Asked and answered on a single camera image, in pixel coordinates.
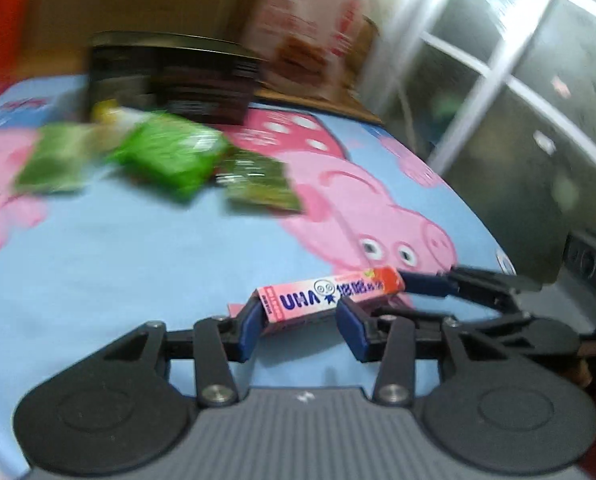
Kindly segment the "pink candy stick box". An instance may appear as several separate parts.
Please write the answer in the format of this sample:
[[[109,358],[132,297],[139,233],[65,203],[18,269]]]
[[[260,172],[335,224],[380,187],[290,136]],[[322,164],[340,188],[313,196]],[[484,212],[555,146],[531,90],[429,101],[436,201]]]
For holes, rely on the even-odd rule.
[[[342,297],[350,297],[356,304],[367,304],[369,300],[404,290],[404,280],[397,269],[379,266],[325,278],[266,285],[258,287],[252,296],[261,301],[266,319],[264,331],[269,334],[328,318],[335,313]]]

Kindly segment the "dark green snack packet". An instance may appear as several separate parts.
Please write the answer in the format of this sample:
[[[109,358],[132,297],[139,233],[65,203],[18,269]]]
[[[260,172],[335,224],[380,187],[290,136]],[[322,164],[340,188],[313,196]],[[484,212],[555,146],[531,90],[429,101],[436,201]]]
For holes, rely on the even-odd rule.
[[[237,203],[300,212],[302,205],[279,160],[235,148],[217,167],[217,183]]]

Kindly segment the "bright green snack bag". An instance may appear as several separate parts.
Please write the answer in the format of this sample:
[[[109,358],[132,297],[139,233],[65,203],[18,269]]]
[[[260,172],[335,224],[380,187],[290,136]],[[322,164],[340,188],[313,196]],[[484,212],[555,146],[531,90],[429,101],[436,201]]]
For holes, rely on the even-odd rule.
[[[156,113],[133,127],[110,158],[128,174],[189,202],[231,148],[220,130]]]

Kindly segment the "pale green snack packet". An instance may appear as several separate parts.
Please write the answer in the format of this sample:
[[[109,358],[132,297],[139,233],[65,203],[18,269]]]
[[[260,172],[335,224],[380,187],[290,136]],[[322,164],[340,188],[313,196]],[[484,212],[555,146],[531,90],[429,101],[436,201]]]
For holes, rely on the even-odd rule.
[[[81,122],[50,122],[38,138],[14,187],[21,194],[77,193],[98,157],[98,128]]]

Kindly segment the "Peppa Pig blue bedsheet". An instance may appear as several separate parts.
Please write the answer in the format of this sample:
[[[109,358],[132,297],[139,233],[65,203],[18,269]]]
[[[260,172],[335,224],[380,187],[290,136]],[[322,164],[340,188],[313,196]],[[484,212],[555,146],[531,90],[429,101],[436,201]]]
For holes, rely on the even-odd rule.
[[[80,110],[83,76],[30,79],[0,96],[0,128],[34,128]],[[439,224],[458,264],[516,274],[497,240],[442,180],[421,186],[403,174],[385,130],[314,114],[351,162],[368,170],[395,203]],[[270,212],[231,208],[210,185],[188,205],[94,170],[84,191],[42,200],[30,229],[0,218],[0,468],[28,466],[12,431],[13,411],[31,388],[146,321],[185,330],[225,314],[257,287],[339,271],[305,250]],[[357,363],[334,320],[264,338],[255,361],[235,365],[238,385],[358,386],[376,365]]]

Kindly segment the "pink fried twist snack bag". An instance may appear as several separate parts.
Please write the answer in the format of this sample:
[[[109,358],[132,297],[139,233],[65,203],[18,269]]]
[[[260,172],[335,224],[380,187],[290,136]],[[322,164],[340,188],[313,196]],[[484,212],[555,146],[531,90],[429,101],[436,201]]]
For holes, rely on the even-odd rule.
[[[350,105],[377,37],[366,0],[222,0],[217,32],[262,58],[265,88]]]

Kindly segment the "yellow snack packet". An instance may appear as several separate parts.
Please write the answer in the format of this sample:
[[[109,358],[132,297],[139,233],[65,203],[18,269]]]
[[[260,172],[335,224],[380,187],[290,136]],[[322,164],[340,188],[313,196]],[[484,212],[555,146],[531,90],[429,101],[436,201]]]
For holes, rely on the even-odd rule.
[[[92,119],[106,126],[135,126],[144,122],[149,114],[144,110],[120,106],[114,100],[97,102],[92,108]]]

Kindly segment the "black sheep wool box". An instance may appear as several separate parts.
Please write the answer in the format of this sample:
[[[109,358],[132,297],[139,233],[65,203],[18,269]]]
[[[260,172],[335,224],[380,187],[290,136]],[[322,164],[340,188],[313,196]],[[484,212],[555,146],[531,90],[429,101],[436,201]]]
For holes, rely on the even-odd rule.
[[[104,101],[193,122],[240,125],[261,58],[229,41],[170,32],[99,32],[88,54],[86,110]]]

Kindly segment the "wooden headboard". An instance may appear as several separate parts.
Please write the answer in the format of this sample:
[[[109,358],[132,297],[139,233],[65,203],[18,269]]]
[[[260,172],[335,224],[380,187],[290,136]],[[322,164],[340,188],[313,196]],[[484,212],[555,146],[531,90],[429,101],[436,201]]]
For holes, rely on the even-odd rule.
[[[225,0],[30,0],[14,78],[78,74],[106,30],[214,36]]]

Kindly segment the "white window frame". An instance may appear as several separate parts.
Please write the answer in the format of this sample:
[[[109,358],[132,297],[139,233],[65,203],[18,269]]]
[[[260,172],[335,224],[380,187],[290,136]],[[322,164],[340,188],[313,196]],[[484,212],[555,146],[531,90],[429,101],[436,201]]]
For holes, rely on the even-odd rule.
[[[596,193],[596,0],[394,0],[361,96],[468,202]]]

